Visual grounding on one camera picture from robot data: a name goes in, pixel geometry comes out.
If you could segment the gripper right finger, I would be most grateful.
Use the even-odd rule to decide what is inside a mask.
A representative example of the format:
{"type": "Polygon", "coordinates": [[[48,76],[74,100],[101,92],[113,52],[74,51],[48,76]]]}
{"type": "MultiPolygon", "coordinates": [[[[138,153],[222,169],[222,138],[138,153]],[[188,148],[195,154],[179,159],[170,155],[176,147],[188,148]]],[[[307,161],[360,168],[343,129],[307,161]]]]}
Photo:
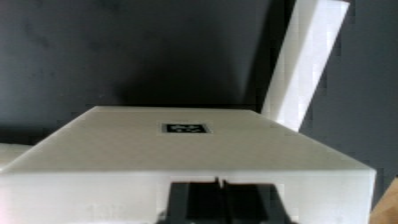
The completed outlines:
{"type": "Polygon", "coordinates": [[[273,184],[224,183],[229,224],[295,224],[273,184]]]}

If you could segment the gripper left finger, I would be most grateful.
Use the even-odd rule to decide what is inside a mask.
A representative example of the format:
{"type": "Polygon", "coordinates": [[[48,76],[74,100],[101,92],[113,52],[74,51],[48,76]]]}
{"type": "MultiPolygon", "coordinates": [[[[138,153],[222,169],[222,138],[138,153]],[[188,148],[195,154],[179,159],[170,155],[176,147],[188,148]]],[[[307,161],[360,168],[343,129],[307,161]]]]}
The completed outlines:
{"type": "Polygon", "coordinates": [[[216,182],[174,182],[158,224],[220,224],[220,186],[216,182]]]}

